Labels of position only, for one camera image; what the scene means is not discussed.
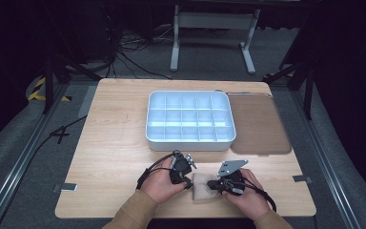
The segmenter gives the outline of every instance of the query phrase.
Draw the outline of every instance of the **small white box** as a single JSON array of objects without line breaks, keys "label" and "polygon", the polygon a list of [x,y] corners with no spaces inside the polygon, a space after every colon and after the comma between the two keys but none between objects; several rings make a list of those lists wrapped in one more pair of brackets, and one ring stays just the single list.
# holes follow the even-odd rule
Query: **small white box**
[{"label": "small white box", "polygon": [[219,91],[155,91],[146,136],[154,151],[226,151],[236,138],[228,96]]}]

